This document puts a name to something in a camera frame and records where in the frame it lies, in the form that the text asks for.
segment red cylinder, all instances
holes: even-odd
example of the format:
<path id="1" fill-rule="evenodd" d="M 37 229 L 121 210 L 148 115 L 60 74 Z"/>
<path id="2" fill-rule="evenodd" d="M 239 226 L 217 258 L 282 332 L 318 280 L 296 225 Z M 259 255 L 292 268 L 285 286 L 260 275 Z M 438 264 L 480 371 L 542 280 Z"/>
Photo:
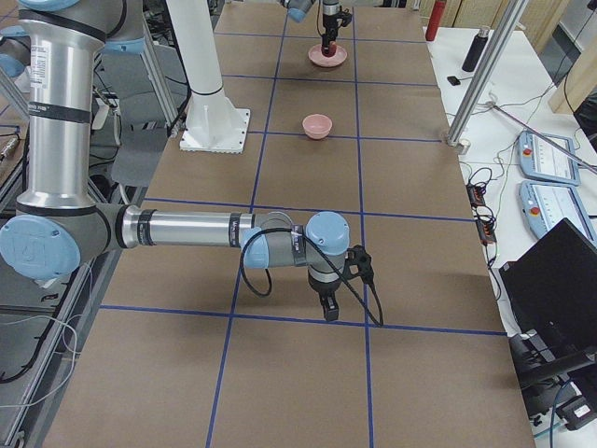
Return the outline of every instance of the red cylinder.
<path id="1" fill-rule="evenodd" d="M 447 0 L 437 0 L 433 5 L 433 11 L 431 11 L 431 17 L 429 18 L 429 24 L 427 25 L 427 32 L 425 33 L 427 42 L 436 40 L 437 28 L 439 28 L 441 16 L 444 15 L 446 1 Z"/>

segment blue joint cap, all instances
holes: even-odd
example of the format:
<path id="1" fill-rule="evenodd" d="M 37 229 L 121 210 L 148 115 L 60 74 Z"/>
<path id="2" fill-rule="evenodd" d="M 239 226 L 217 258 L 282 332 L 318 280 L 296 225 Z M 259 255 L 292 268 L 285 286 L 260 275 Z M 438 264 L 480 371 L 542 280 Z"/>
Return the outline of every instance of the blue joint cap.
<path id="1" fill-rule="evenodd" d="M 296 23 L 301 23 L 305 19 L 305 17 L 307 17 L 307 14 L 305 13 L 305 11 L 301 9 L 291 7 L 290 9 L 288 9 L 288 17 Z"/>
<path id="2" fill-rule="evenodd" d="M 25 29 L 20 25 L 7 26 L 6 28 L 3 28 L 2 30 L 0 30 L 0 35 L 3 35 L 4 37 L 27 37 L 28 36 Z"/>
<path id="3" fill-rule="evenodd" d="M 134 40 L 108 40 L 102 53 L 127 53 L 141 54 L 145 49 L 146 42 L 143 38 Z"/>
<path id="4" fill-rule="evenodd" d="M 34 280 L 71 273 L 81 254 L 73 237 L 46 217 L 20 215 L 0 229 L 0 254 L 15 271 Z"/>
<path id="5" fill-rule="evenodd" d="M 8 77 L 17 77 L 25 71 L 25 66 L 21 61 L 7 54 L 0 54 L 0 67 L 2 67 Z"/>
<path id="6" fill-rule="evenodd" d="M 60 11 L 76 5 L 80 0 L 19 0 L 24 7 L 35 11 Z"/>
<path id="7" fill-rule="evenodd" d="M 351 240 L 346 219 L 334 212 L 314 215 L 307 223 L 305 234 L 330 257 L 346 252 Z"/>
<path id="8" fill-rule="evenodd" d="M 260 231 L 260 227 L 244 231 L 241 237 L 241 248 L 244 248 L 249 238 Z M 270 266 L 270 250 L 268 249 L 268 240 L 265 235 L 258 236 L 253 240 L 249 248 L 246 249 L 244 253 L 244 265 L 251 269 L 265 269 Z"/>

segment white table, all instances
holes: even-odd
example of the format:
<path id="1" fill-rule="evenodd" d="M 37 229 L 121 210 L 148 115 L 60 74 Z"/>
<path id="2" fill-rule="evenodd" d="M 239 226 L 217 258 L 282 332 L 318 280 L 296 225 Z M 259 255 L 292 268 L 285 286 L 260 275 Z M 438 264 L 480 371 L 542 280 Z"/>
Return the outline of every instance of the white table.
<path id="1" fill-rule="evenodd" d="M 448 76 L 458 78 L 470 77 L 471 74 L 462 71 L 461 66 L 468 52 L 470 43 L 478 30 L 440 28 L 434 42 L 428 43 L 432 62 L 437 77 L 437 84 L 441 89 L 441 97 L 448 115 L 448 120 L 458 110 L 470 80 L 463 80 L 460 86 L 452 86 Z M 495 101 L 498 105 L 525 103 L 531 98 L 541 95 L 551 84 L 551 78 L 543 67 L 523 32 L 517 31 L 511 37 L 501 59 L 499 60 L 490 82 L 479 99 L 483 104 Z M 571 115 L 556 115 L 548 105 L 549 97 L 555 92 L 552 88 L 542 100 L 536 99 L 526 105 L 510 105 L 505 110 L 518 117 L 542 133 L 565 135 L 573 138 L 579 147 L 577 155 L 591 164 L 597 164 L 597 154 L 589 143 L 585 134 L 578 129 L 576 120 Z M 522 127 L 496 111 L 477 114 L 468 122 L 463 138 L 468 139 L 472 146 L 468 152 L 460 157 L 463 178 L 466 182 L 470 170 L 477 171 L 481 167 L 489 167 L 493 175 L 501 174 L 500 165 L 494 158 L 498 151 L 512 145 Z M 507 168 L 511 151 L 502 152 L 502 159 Z M 490 182 L 485 195 L 485 202 L 497 215 L 497 259 L 495 269 L 505 262 L 518 259 L 537 241 L 531 233 L 521 211 L 518 199 L 518 185 L 524 180 L 517 155 L 514 154 L 512 164 L 507 168 L 507 178 Z M 488 173 L 479 173 L 474 181 L 487 179 Z M 590 215 L 597 214 L 597 176 L 580 170 L 581 186 L 578 188 L 580 197 Z M 490 246 L 489 254 L 494 254 L 494 246 Z M 509 302 L 506 297 L 499 301 L 502 321 L 508 334 L 517 330 Z M 548 418 L 542 427 L 534 428 L 538 434 L 548 428 Z M 558 448 L 592 448 L 597 444 L 597 422 L 583 427 L 579 431 L 555 429 L 554 444 Z M 540 436 L 536 441 L 537 448 L 549 447 L 548 435 Z"/>

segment black monitor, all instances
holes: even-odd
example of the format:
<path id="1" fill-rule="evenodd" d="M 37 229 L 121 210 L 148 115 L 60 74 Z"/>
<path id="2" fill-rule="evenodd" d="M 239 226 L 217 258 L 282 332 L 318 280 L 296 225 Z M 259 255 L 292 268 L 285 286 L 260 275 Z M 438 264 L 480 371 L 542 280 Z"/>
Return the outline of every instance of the black monitor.
<path id="1" fill-rule="evenodd" d="M 522 331 L 556 358 L 597 346 L 597 248 L 568 219 L 500 274 Z M 567 373 L 597 411 L 597 366 Z"/>

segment black bottle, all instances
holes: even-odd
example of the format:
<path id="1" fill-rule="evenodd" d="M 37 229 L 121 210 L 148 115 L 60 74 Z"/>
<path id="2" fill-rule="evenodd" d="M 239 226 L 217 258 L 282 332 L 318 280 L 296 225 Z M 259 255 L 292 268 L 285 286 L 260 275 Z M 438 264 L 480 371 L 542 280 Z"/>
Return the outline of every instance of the black bottle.
<path id="1" fill-rule="evenodd" d="M 463 63 L 463 70 L 465 72 L 472 72 L 475 70 L 488 39 L 489 26 L 481 26 L 479 33 L 475 36 L 473 43 L 470 45 L 465 62 Z"/>

